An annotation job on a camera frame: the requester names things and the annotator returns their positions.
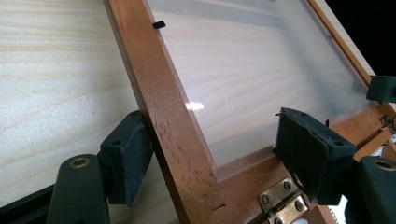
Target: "black plastic tab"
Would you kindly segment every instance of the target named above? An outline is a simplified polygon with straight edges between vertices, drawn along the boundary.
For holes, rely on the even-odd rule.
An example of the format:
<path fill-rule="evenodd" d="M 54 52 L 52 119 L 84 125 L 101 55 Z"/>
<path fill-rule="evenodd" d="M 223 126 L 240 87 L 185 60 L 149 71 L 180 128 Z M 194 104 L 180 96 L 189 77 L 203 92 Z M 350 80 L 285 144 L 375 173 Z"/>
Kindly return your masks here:
<path fill-rule="evenodd" d="M 110 223 L 99 159 L 79 155 L 62 163 L 47 223 Z"/>
<path fill-rule="evenodd" d="M 340 174 L 351 166 L 356 147 L 311 116 L 281 108 L 274 153 L 312 202 L 339 204 Z"/>
<path fill-rule="evenodd" d="M 101 145 L 102 163 L 111 168 L 114 187 L 109 203 L 134 203 L 152 157 L 152 146 L 139 111 L 129 114 Z"/>
<path fill-rule="evenodd" d="M 366 99 L 396 103 L 396 77 L 371 76 Z"/>
<path fill-rule="evenodd" d="M 165 26 L 166 26 L 166 24 L 164 21 L 156 21 L 156 22 L 152 23 L 152 27 L 154 27 L 154 29 L 156 29 L 156 30 L 161 29 Z"/>

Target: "metal hinge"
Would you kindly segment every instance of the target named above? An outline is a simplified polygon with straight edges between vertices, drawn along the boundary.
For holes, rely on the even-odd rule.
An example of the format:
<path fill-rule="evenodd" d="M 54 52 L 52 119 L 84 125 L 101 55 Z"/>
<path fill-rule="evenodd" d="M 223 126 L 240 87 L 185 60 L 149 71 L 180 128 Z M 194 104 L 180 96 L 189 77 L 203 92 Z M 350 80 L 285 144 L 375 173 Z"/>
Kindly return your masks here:
<path fill-rule="evenodd" d="M 385 115 L 384 117 L 380 118 L 379 121 L 381 121 L 382 125 L 384 125 L 383 129 L 388 128 L 392 134 L 396 134 L 396 125 L 394 123 L 394 119 L 391 119 L 388 115 Z"/>
<path fill-rule="evenodd" d="M 307 210 L 302 193 L 289 177 L 259 196 L 262 210 L 270 224 L 288 224 Z"/>

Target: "frosted glass panel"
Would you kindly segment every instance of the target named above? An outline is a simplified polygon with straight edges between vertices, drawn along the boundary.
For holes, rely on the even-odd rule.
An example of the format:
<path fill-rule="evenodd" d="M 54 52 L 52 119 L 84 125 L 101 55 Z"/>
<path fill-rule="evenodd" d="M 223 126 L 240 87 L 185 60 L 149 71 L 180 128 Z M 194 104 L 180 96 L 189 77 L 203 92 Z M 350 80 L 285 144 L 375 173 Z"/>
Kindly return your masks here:
<path fill-rule="evenodd" d="M 271 146 L 281 106 L 324 122 L 367 104 L 306 1 L 148 2 L 217 166 Z"/>

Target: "light wood surface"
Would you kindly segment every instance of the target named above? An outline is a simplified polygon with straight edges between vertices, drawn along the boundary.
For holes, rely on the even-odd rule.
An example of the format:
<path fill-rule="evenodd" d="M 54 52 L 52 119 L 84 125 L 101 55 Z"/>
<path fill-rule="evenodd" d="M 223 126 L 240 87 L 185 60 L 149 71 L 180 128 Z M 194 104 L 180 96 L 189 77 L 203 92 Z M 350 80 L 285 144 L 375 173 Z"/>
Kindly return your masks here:
<path fill-rule="evenodd" d="M 0 1 L 0 206 L 96 154 L 137 108 L 102 1 Z M 113 223 L 177 223 L 154 157 L 133 210 Z"/>

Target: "wood grain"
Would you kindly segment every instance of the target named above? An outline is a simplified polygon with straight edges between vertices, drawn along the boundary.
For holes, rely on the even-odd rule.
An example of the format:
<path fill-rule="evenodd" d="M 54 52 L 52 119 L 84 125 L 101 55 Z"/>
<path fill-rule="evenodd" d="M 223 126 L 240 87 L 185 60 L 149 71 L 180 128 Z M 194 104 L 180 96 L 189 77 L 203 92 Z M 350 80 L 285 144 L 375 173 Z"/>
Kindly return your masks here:
<path fill-rule="evenodd" d="M 106 9 L 114 20 L 115 33 L 120 34 L 120 50 L 125 50 L 124 62 L 140 111 L 152 139 L 158 139 L 155 153 L 178 217 L 185 223 L 206 223 L 218 182 L 203 148 L 205 143 L 196 134 L 187 102 L 176 84 L 177 74 L 170 69 L 152 28 L 148 9 L 142 1 L 111 0 L 106 2 Z"/>
<path fill-rule="evenodd" d="M 328 206 L 316 206 L 307 214 L 310 216 L 305 215 L 303 218 L 305 218 L 308 223 L 338 224 Z"/>
<path fill-rule="evenodd" d="M 311 5 L 311 7 L 315 10 L 315 12 L 318 14 L 318 17 L 323 22 L 323 25 L 326 27 L 326 29 L 330 32 L 330 34 L 334 38 L 334 41 L 340 47 L 341 51 L 344 52 L 345 56 L 350 61 L 350 64 L 355 68 L 355 70 L 361 76 L 361 80 L 363 80 L 366 86 L 369 86 L 371 78 L 369 76 L 368 71 L 363 67 L 361 63 L 361 59 L 360 60 L 358 59 L 357 55 L 359 54 L 356 54 L 352 51 L 350 45 L 348 45 L 346 42 L 346 37 L 341 36 L 339 31 L 334 27 L 333 22 L 331 22 L 328 19 L 327 15 L 323 11 L 323 6 L 321 7 L 318 4 L 318 1 L 316 0 L 308 0 L 308 2 Z"/>
<path fill-rule="evenodd" d="M 381 158 L 396 161 L 396 146 L 391 140 L 389 146 L 382 148 Z"/>
<path fill-rule="evenodd" d="M 0 1 L 0 96 L 2 207 L 52 185 L 66 159 L 96 154 L 138 109 L 103 3 Z M 110 215 L 179 222 L 155 157 L 134 209 Z"/>
<path fill-rule="evenodd" d="M 360 148 L 353 156 L 353 159 L 355 161 L 361 161 L 361 158 L 373 155 L 373 153 L 378 150 L 391 136 L 392 133 L 388 129 L 382 131 L 364 147 Z"/>
<path fill-rule="evenodd" d="M 388 104 L 382 104 L 372 107 L 359 113 L 351 119 L 334 124 L 332 130 L 352 144 L 358 146 L 358 149 L 377 136 L 378 131 L 383 127 L 379 121 L 384 115 L 395 118 L 395 112 Z"/>

